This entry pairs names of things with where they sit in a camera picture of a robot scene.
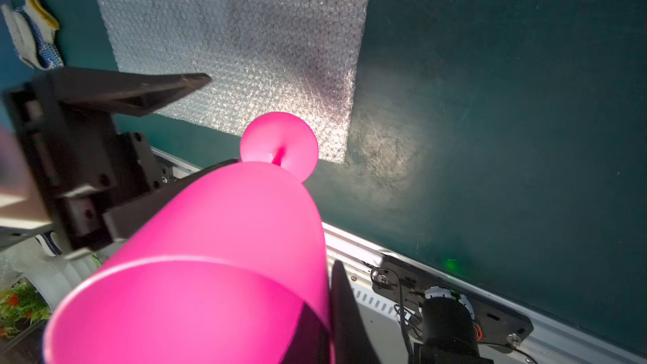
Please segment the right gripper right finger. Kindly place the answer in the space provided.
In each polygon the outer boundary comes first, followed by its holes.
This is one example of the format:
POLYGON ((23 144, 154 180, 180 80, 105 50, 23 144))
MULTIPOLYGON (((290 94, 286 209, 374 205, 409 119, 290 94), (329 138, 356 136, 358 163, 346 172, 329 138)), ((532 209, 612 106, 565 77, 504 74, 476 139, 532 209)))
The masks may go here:
POLYGON ((330 309, 335 362, 379 363, 365 330, 345 266, 335 261, 330 279, 330 309))

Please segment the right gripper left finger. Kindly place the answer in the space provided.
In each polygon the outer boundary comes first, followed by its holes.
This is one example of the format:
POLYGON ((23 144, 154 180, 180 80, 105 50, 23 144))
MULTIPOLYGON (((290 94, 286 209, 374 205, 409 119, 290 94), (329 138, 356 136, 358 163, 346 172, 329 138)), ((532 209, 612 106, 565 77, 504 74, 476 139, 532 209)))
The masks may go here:
POLYGON ((58 102, 78 109, 147 116, 212 82, 204 73, 144 75, 79 67, 48 74, 58 102))

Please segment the pink plastic wine glass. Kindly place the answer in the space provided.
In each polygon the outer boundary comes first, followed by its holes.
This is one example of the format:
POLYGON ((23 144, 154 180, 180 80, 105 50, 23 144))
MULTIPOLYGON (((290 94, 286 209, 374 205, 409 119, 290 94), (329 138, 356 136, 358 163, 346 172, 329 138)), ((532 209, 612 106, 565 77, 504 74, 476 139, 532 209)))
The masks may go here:
POLYGON ((48 363, 328 363, 325 235, 300 118, 255 119, 241 160, 182 190, 69 294, 48 363))

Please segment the clear bubble wrap sheet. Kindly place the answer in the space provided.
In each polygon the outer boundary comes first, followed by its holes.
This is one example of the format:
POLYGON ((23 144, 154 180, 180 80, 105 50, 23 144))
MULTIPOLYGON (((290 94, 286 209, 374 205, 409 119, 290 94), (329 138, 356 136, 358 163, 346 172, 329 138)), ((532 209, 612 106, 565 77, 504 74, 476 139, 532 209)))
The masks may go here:
POLYGON ((345 159, 368 0, 97 0, 117 67, 204 73, 161 109, 241 135, 282 111, 312 128, 322 160, 345 159))

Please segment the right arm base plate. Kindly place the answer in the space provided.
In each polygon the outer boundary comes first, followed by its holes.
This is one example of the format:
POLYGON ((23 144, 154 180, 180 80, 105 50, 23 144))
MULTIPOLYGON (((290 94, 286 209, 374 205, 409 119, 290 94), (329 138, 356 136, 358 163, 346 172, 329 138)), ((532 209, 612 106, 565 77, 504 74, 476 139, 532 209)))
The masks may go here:
POLYGON ((373 291, 395 302, 401 327, 419 341, 417 357, 423 347, 477 357, 480 345, 509 354, 534 331, 526 315, 394 257, 385 257, 370 277, 373 291))

